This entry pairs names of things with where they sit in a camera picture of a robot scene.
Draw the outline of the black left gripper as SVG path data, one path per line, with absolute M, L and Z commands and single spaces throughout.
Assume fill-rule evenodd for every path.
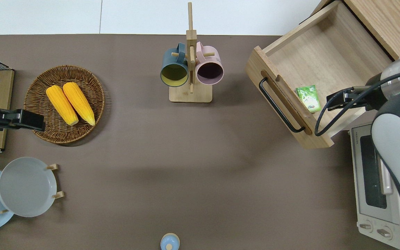
M 45 131 L 44 116 L 25 109 L 6 110 L 0 109 L 0 124 L 6 129 L 30 129 L 40 132 Z

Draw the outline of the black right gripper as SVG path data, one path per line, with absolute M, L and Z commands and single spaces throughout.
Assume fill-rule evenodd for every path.
M 346 107 L 352 100 L 356 99 L 362 92 L 367 90 L 366 86 L 354 86 L 340 90 L 326 97 L 326 109 L 333 111 Z

